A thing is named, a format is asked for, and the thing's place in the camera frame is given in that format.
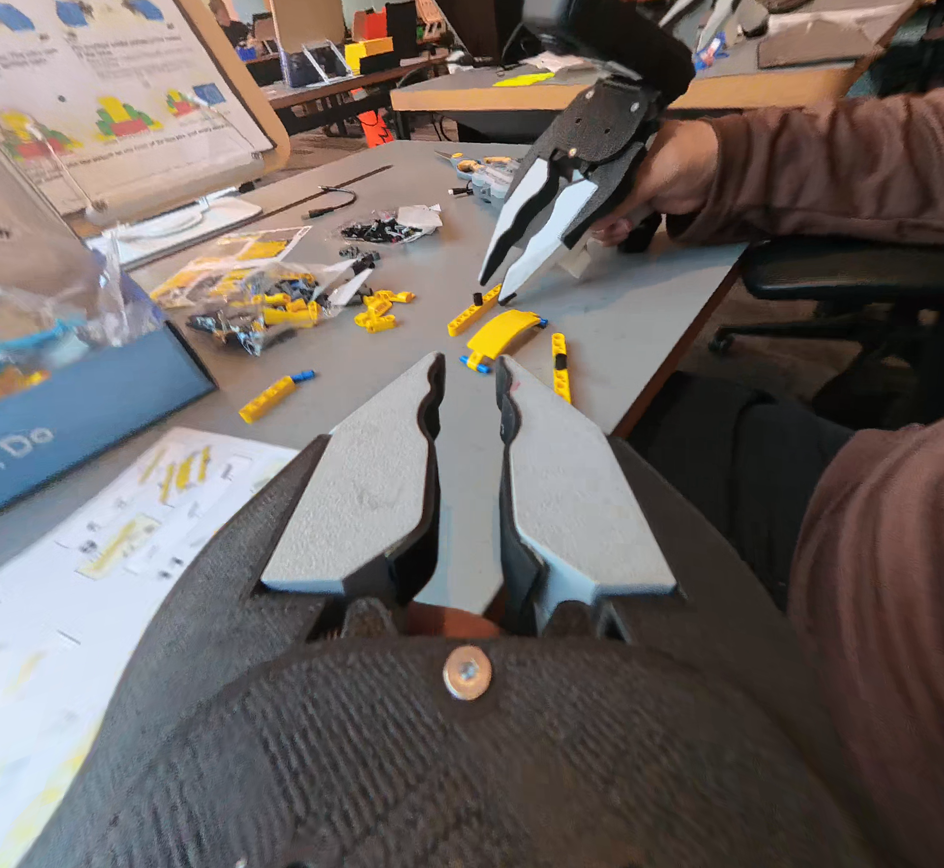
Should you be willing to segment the person's right hand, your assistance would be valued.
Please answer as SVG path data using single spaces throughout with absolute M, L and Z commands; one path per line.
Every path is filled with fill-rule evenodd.
M 590 229 L 604 246 L 623 242 L 653 213 L 699 213 L 717 171 L 719 144 L 704 120 L 670 120 L 656 134 L 628 197 Z

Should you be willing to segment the yellow box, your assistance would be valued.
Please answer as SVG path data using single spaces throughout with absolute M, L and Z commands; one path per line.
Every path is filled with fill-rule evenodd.
M 391 36 L 349 42 L 345 45 L 344 55 L 354 75 L 372 74 L 399 66 Z

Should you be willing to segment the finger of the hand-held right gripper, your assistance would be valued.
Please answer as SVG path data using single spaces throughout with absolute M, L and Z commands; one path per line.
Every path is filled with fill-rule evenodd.
M 511 249 L 525 237 L 538 213 L 553 204 L 560 188 L 559 158 L 535 158 L 519 172 L 523 176 L 506 197 L 482 261 L 478 274 L 481 287 L 486 286 Z M 555 236 L 538 242 L 534 249 L 526 242 L 519 257 L 508 267 L 504 281 L 521 287 L 536 274 L 557 267 L 561 258 L 561 244 Z
M 573 182 L 560 191 L 545 224 L 528 241 L 520 256 L 509 265 L 498 296 L 498 304 L 507 305 L 533 278 L 560 265 L 571 253 L 565 238 L 580 218 L 584 206 L 596 194 L 596 183 L 589 179 Z

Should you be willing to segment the black monitor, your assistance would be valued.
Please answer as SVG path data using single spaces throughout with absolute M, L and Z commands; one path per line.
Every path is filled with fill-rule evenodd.
M 433 0 L 460 48 L 498 65 L 517 29 L 524 0 Z

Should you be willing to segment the clear bag of yellow parts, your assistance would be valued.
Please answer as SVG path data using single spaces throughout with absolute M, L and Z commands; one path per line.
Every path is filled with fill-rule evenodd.
M 219 348 L 258 357 L 337 317 L 360 296 L 374 270 L 355 276 L 346 260 L 329 265 L 280 261 L 240 280 L 235 275 L 205 278 L 183 292 L 150 297 L 164 311 L 187 311 L 186 326 Z

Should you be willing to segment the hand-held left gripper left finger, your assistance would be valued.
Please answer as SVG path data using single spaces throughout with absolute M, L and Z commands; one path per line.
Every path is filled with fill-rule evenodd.
M 425 587 L 438 558 L 444 377 L 444 355 L 429 353 L 315 440 L 261 576 L 266 591 L 403 606 Z

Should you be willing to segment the clear bag of blue parts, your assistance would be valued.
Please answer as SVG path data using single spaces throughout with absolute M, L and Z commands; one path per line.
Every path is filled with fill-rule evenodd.
M 1 398 L 91 355 L 137 342 L 165 319 L 123 274 L 115 245 L 86 248 L 12 161 L 1 163 Z

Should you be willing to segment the yellow curved panel blue pins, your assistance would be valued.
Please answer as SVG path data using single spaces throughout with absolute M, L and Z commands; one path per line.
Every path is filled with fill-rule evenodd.
M 548 326 L 548 319 L 532 311 L 506 309 L 482 326 L 468 341 L 467 353 L 460 362 L 479 374 L 492 373 L 498 358 L 527 331 Z

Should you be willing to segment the wooden-edged background table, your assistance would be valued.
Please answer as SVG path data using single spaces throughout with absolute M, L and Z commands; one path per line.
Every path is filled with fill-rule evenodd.
M 452 119 L 484 142 L 534 142 L 574 99 L 588 100 L 594 87 L 641 87 L 670 115 L 725 115 L 766 107 L 816 105 L 845 95 L 866 68 L 884 52 L 903 22 L 924 0 L 812 0 L 786 20 L 797 28 L 815 19 L 836 19 L 842 29 L 861 29 L 867 51 L 858 58 L 830 55 L 806 64 L 762 67 L 759 50 L 766 38 L 732 45 L 726 57 L 703 70 L 647 70 L 642 80 L 627 68 L 592 61 L 558 71 L 533 84 L 500 85 L 535 71 L 524 64 L 500 76 L 497 68 L 473 68 L 398 87 L 391 106 L 400 119 L 417 114 Z

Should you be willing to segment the black box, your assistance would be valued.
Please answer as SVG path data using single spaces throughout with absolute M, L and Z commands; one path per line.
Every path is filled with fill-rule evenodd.
M 417 57 L 417 9 L 414 0 L 388 2 L 384 6 L 386 36 L 398 59 Z

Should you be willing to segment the dark grey pad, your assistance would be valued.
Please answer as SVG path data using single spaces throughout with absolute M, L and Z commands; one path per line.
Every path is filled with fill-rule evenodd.
M 758 45 L 757 66 L 760 70 L 804 67 L 870 59 L 879 52 L 860 26 L 813 19 L 764 36 Z

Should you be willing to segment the yellow beam with blue pin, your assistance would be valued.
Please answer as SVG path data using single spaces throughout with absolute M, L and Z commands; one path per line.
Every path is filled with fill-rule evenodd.
M 293 375 L 285 375 L 251 399 L 239 410 L 239 417 L 246 424 L 254 424 L 264 418 L 274 408 L 289 398 L 299 386 L 316 377 L 314 370 L 305 370 Z

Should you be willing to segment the clear bag of black parts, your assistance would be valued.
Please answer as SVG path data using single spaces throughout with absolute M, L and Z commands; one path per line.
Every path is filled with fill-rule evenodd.
M 348 244 L 409 245 L 437 233 L 442 227 L 439 205 L 407 205 L 378 210 L 342 225 L 336 234 Z

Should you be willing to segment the black office chair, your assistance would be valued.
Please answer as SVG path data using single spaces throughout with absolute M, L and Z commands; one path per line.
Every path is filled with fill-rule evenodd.
M 812 302 L 810 319 L 720 326 L 708 349 L 737 337 L 842 342 L 853 361 L 812 398 L 822 418 L 851 429 L 896 429 L 943 416 L 943 249 L 847 237 L 771 238 L 741 260 L 749 294 Z

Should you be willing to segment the person's brown sweater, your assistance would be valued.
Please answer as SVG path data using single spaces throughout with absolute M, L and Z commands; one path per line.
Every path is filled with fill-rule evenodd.
M 806 509 L 788 615 L 906 862 L 943 862 L 943 423 L 862 430 Z

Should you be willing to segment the white stand base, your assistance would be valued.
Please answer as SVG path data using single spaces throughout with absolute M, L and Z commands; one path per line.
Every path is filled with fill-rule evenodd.
M 112 226 L 80 242 L 101 254 L 114 242 L 122 268 L 134 269 L 227 234 L 262 213 L 259 205 L 234 191 L 224 191 L 171 212 Z

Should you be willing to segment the dark blue cardboard box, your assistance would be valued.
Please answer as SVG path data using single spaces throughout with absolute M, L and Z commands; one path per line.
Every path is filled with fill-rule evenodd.
M 218 390 L 166 321 L 1 402 L 1 508 Z

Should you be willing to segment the grey desk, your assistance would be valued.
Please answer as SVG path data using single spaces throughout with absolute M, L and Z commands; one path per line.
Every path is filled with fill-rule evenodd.
M 296 228 L 322 185 L 353 184 L 358 201 L 317 220 L 295 247 L 294 263 L 327 264 L 338 256 L 334 231 L 373 211 L 439 203 L 442 228 L 402 248 L 383 250 L 373 288 L 409 291 L 416 300 L 395 309 L 397 327 L 370 334 L 351 315 L 302 331 L 259 357 L 221 351 L 182 328 L 219 390 L 124 444 L 110 449 L 2 513 L 2 562 L 32 545 L 119 476 L 174 426 L 303 449 L 380 392 L 420 357 L 445 355 L 446 381 L 436 441 L 442 507 L 436 572 L 419 602 L 483 613 L 499 591 L 498 484 L 502 444 L 493 377 L 460 363 L 465 338 L 447 323 L 470 303 L 496 212 L 473 198 L 452 198 L 452 169 L 431 142 L 398 141 L 267 184 L 249 201 L 266 213 L 258 228 Z M 675 248 L 661 235 L 648 252 L 626 256 L 594 245 L 593 260 L 575 280 L 555 269 L 529 284 L 515 307 L 549 320 L 522 338 L 514 359 L 549 385 L 549 336 L 568 343 L 574 404 L 609 435 L 625 436 L 735 279 L 740 245 Z M 285 375 L 316 377 L 254 424 L 239 410 Z

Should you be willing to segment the person's right forearm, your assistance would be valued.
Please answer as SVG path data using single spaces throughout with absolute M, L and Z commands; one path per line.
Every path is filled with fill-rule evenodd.
M 707 124 L 718 147 L 714 178 L 697 213 L 667 216 L 673 242 L 833 236 L 942 246 L 942 88 Z

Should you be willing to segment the white instruction sheet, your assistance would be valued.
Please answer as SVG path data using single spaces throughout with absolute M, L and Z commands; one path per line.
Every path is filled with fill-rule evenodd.
M 173 428 L 2 567 L 3 867 L 62 802 L 183 570 L 296 453 Z

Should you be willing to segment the instruction display board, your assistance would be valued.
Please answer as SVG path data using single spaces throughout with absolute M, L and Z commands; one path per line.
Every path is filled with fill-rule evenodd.
M 130 223 L 287 163 L 201 0 L 1 0 L 2 158 L 63 216 Z

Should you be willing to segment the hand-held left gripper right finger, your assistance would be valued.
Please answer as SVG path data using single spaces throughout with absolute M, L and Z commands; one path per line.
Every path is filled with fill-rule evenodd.
M 662 597 L 678 582 L 596 423 L 513 358 L 495 368 L 505 621 L 543 633 L 565 602 Z

